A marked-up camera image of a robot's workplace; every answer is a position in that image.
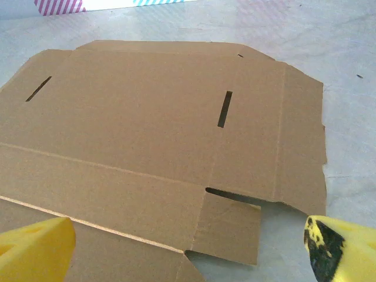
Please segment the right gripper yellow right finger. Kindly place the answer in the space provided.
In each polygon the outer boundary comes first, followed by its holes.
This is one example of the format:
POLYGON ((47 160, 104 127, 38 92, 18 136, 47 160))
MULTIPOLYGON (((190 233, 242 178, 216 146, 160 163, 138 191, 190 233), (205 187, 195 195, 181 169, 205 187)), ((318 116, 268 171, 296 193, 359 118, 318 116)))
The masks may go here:
POLYGON ((304 245, 317 282, 376 282, 376 229, 308 216, 304 245))

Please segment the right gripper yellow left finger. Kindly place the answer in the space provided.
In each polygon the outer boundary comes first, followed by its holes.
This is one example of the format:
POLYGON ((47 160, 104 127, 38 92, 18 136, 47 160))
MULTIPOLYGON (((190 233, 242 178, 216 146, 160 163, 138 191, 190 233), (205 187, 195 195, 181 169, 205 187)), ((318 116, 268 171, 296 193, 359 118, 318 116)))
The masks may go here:
POLYGON ((75 246, 68 217, 0 233, 0 282, 64 282, 75 246))

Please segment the brown cardboard paper box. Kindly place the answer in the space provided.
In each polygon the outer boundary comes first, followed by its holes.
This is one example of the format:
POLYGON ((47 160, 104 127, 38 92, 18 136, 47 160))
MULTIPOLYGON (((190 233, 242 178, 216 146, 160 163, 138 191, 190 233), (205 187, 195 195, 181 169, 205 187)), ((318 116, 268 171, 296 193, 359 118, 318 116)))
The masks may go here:
POLYGON ((261 208, 326 212, 323 84, 244 45, 95 41, 0 89, 0 232, 69 217, 66 282, 205 282, 257 263, 261 208))

